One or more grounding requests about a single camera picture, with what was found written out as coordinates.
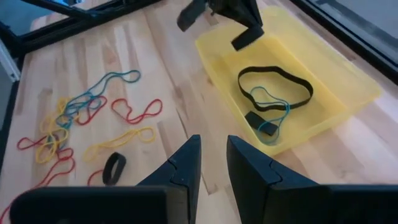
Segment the black rubber band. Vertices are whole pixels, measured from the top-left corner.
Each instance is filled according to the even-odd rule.
[[[112,176],[112,170],[115,163],[118,162],[118,166],[114,171],[114,175]],[[106,161],[104,171],[102,173],[102,181],[107,186],[116,185],[119,181],[120,176],[122,175],[124,166],[126,165],[126,158],[117,152],[114,152],[109,159]]]
[[[261,124],[266,122],[266,120],[264,120],[262,117],[260,117],[258,114],[256,114],[253,111],[248,112],[244,118],[246,119],[246,121],[248,121],[250,127],[256,130],[260,128]],[[277,130],[278,130],[278,125],[272,124],[270,122],[261,126],[260,132],[266,133],[269,136],[273,136]]]
[[[241,70],[241,72],[239,72],[238,75],[238,85],[239,85],[239,89],[241,90],[241,93],[250,100],[250,102],[253,104],[253,106],[255,107],[256,110],[261,111],[261,112],[265,112],[265,111],[269,111],[269,110],[281,110],[281,111],[285,111],[286,110],[286,106],[285,105],[269,105],[269,106],[260,106],[256,103],[254,97],[246,92],[242,86],[241,86],[241,82],[240,82],[240,78],[249,73],[249,72],[276,72],[279,75],[281,75],[282,77],[297,83],[299,85],[304,86],[309,93],[309,97],[306,100],[303,100],[301,102],[298,103],[294,103],[290,105],[290,109],[295,109],[298,108],[300,106],[306,105],[312,98],[313,95],[313,87],[311,85],[311,83],[309,83],[308,81],[296,77],[292,74],[290,74],[289,72],[286,72],[285,70],[279,68],[278,66],[269,66],[269,67],[247,67],[243,70]],[[262,117],[260,117],[258,114],[256,114],[253,111],[250,111],[246,116],[246,121],[249,123],[250,127],[254,128],[254,129],[258,129],[260,127],[260,125],[264,122],[266,122]],[[270,136],[272,136],[275,132],[277,131],[277,125],[272,124],[272,123],[267,123],[265,125],[262,126],[262,128],[260,129],[260,132],[266,133]]]
[[[240,78],[243,75],[245,75],[245,74],[247,74],[249,72],[276,72],[279,75],[281,75],[282,77],[286,78],[287,80],[290,80],[290,81],[292,81],[294,83],[297,83],[297,84],[302,85],[303,87],[305,87],[308,90],[308,93],[309,93],[310,96],[306,100],[303,100],[303,101],[298,102],[298,103],[291,104],[290,105],[290,109],[291,110],[292,109],[296,109],[298,107],[301,107],[303,105],[306,105],[312,98],[313,88],[312,88],[311,83],[309,83],[308,81],[306,81],[306,80],[304,80],[302,78],[296,77],[296,76],[290,74],[289,72],[286,72],[285,70],[279,68],[278,66],[247,67],[247,68],[241,70],[241,72],[239,72],[238,85],[239,85],[239,89],[241,90],[242,94],[247,99],[250,100],[250,102],[253,104],[255,109],[258,110],[258,111],[261,111],[261,112],[265,112],[265,111],[269,111],[269,110],[281,110],[281,111],[284,111],[284,110],[286,110],[286,106],[284,106],[284,105],[270,105],[270,106],[264,106],[263,107],[263,106],[258,105],[256,103],[256,101],[254,100],[254,97],[250,93],[246,92],[241,86]]]

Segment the wooden table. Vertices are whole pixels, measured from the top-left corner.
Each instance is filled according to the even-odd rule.
[[[128,85],[113,80],[105,95],[109,101],[126,97],[137,112],[154,98],[160,98],[163,112],[131,126],[105,106],[89,125],[73,126],[69,145],[75,150],[76,169],[67,177],[57,177],[51,185],[86,185],[88,176],[104,166],[110,151],[90,163],[83,162],[83,151],[128,129],[153,126],[157,137],[150,144],[135,138],[118,148],[127,157],[118,185],[137,184],[189,136],[201,134],[197,223],[240,222],[225,155],[227,135],[244,135],[207,77],[194,45],[201,33],[228,20],[206,12],[183,33],[176,18],[188,2],[163,0],[26,55],[1,172],[0,211],[41,180],[54,163],[36,164],[34,150],[18,151],[16,143],[24,136],[39,138],[38,125],[45,113],[55,109],[56,100],[79,95],[107,72],[138,69],[142,72],[138,83]],[[101,3],[102,0],[88,1],[82,7]],[[398,88],[288,0],[259,1],[260,8],[268,5],[289,9],[383,89],[382,96],[355,117],[275,159],[319,183],[398,183]],[[42,17],[32,28],[61,17]],[[101,185],[100,178],[94,183]]]

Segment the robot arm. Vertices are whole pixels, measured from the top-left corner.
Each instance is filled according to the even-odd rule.
[[[179,28],[186,31],[205,11],[206,5],[212,14],[225,16],[248,28],[232,40],[235,50],[247,47],[264,34],[256,0],[193,0],[180,13],[177,19]]]

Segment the small black rubber band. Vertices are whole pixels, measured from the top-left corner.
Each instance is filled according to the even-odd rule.
[[[112,170],[115,163],[118,162],[118,166],[114,171],[114,175],[112,176]],[[106,161],[104,171],[102,173],[102,181],[107,186],[116,185],[119,181],[120,176],[122,175],[124,166],[126,165],[126,158],[117,152],[114,152],[109,159]]]

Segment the translucent yellow container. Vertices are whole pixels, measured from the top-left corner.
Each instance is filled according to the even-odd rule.
[[[366,103],[379,96],[377,83],[347,59],[308,30],[300,21],[279,7],[261,12],[265,34],[255,43],[236,52],[231,41],[245,27],[231,22],[217,27],[196,41],[197,49],[214,85],[223,95],[249,142],[267,155],[276,155],[308,138],[337,125]],[[282,111],[256,111],[238,88],[238,73],[249,66],[277,65],[291,74],[308,80],[314,89],[310,102],[291,110],[280,127],[275,144],[263,144],[257,131],[244,116],[253,111],[265,120],[280,117]],[[263,86],[269,92],[295,103],[305,100],[308,91],[277,73],[248,73],[241,78],[243,88],[250,92]],[[261,91],[256,101],[274,101]]]

